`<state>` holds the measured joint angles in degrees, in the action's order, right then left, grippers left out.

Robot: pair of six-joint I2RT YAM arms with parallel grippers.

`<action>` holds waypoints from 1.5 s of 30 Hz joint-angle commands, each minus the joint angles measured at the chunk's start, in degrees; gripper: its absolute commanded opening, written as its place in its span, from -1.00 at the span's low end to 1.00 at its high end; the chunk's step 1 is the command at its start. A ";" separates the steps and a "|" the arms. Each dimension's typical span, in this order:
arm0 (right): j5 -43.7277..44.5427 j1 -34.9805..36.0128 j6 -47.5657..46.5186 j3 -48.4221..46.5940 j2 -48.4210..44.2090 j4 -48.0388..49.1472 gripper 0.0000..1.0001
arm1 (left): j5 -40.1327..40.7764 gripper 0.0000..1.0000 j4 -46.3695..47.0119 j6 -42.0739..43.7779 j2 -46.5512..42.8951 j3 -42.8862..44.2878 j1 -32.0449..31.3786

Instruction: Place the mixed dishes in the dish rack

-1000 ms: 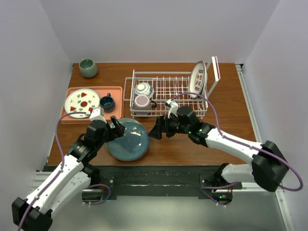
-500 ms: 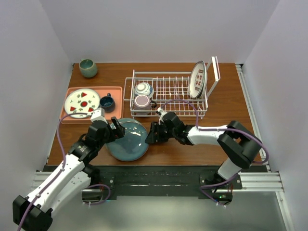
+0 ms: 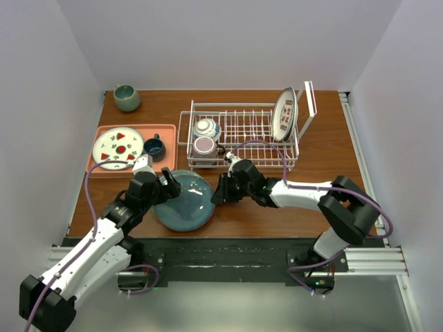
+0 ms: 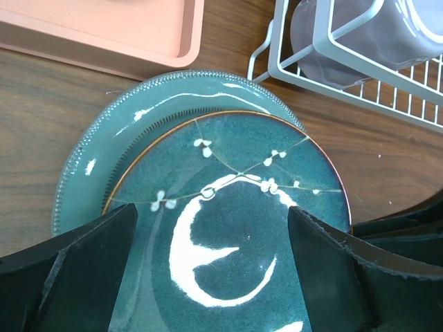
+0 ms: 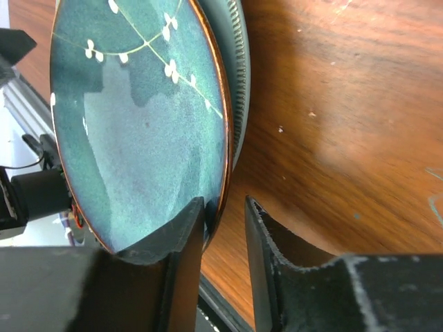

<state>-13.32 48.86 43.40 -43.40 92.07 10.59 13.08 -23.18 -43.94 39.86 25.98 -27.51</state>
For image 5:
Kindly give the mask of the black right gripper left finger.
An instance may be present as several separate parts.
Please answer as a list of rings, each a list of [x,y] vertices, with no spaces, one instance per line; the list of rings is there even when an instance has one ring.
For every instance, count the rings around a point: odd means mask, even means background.
[[[3,247],[2,331],[194,331],[205,207],[116,255],[90,247]]]

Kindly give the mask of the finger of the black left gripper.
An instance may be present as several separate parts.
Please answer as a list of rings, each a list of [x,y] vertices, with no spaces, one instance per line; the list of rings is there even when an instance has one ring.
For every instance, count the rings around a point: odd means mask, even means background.
[[[16,77],[15,66],[29,54],[37,42],[23,30],[1,28],[1,83]]]

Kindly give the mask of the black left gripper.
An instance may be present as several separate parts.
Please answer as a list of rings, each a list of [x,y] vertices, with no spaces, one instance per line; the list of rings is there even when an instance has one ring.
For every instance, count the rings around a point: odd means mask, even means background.
[[[1,238],[24,233],[28,222],[71,209],[72,198],[58,168],[10,178],[1,168]]]

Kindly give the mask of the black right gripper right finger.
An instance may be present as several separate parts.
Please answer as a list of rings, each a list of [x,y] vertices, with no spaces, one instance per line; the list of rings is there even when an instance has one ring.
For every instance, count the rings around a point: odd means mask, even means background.
[[[442,256],[335,257],[245,200],[258,331],[441,331]]]

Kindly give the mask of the teal glazed floral plate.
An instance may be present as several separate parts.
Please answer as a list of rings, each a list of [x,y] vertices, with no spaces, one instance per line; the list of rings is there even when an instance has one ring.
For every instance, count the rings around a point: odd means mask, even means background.
[[[222,56],[197,1],[61,1],[50,60],[64,174],[98,241],[118,252],[204,199],[204,242],[232,171]]]

